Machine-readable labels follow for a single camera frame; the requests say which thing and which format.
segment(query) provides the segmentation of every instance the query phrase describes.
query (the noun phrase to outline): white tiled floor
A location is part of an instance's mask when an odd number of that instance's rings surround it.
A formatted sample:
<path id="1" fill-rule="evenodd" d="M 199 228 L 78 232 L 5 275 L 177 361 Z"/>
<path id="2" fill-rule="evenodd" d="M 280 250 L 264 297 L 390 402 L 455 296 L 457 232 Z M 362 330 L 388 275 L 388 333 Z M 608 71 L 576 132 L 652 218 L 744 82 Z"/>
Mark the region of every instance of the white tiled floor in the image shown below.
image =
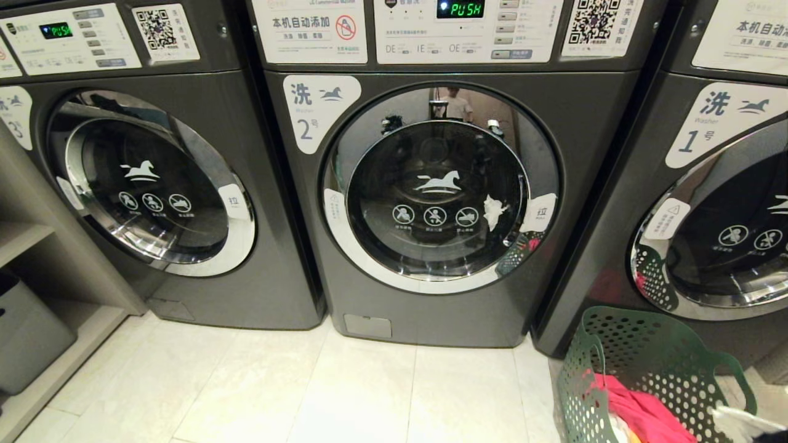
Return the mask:
<path id="1" fill-rule="evenodd" d="M 558 443 L 548 359 L 129 318 L 20 443 Z"/>

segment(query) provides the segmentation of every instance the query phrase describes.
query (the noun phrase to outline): gray bin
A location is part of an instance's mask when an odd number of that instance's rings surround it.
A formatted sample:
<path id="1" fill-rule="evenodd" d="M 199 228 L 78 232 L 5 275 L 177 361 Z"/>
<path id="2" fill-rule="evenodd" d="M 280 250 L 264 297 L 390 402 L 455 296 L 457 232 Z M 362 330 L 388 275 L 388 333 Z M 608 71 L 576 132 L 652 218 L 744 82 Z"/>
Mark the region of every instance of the gray bin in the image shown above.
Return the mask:
<path id="1" fill-rule="evenodd" d="M 22 392 L 74 341 L 27 285 L 0 272 L 0 391 Z"/>

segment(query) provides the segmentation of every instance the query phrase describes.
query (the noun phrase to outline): digital display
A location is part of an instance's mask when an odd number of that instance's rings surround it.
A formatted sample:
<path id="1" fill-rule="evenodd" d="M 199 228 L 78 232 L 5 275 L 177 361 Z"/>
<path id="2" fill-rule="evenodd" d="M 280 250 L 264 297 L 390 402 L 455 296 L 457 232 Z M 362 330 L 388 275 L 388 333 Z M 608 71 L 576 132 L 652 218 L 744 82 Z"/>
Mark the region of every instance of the digital display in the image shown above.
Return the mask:
<path id="1" fill-rule="evenodd" d="M 438 0 L 438 18 L 482 18 L 485 0 Z"/>
<path id="2" fill-rule="evenodd" d="M 62 39 L 64 37 L 74 36 L 74 34 L 71 32 L 69 24 L 66 22 L 42 24 L 39 26 L 39 28 L 41 28 L 41 33 L 44 34 L 44 38 L 47 40 Z"/>

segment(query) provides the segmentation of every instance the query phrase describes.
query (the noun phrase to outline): qr code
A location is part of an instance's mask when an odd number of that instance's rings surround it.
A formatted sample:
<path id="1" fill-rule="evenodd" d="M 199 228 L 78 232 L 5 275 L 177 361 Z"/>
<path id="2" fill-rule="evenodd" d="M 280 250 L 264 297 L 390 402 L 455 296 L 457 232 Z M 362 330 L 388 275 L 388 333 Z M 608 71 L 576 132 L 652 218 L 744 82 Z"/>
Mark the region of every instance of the qr code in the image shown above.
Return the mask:
<path id="1" fill-rule="evenodd" d="M 137 22 L 150 50 L 178 49 L 178 40 L 166 9 L 137 11 Z"/>
<path id="2" fill-rule="evenodd" d="M 602 43 L 610 39 L 621 0 L 580 0 L 569 29 L 569 44 Z"/>

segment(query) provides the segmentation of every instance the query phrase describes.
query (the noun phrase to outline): control panel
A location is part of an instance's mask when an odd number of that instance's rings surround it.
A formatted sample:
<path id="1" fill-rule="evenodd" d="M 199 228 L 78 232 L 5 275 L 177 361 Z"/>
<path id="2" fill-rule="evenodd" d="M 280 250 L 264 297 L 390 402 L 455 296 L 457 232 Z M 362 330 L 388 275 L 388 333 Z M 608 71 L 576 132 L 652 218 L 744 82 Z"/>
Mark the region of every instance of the control panel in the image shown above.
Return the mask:
<path id="1" fill-rule="evenodd" d="M 31 76 L 141 67 L 114 3 L 6 18 L 0 29 Z"/>
<path id="2" fill-rule="evenodd" d="M 563 0 L 379 0 L 377 62 L 544 63 Z"/>

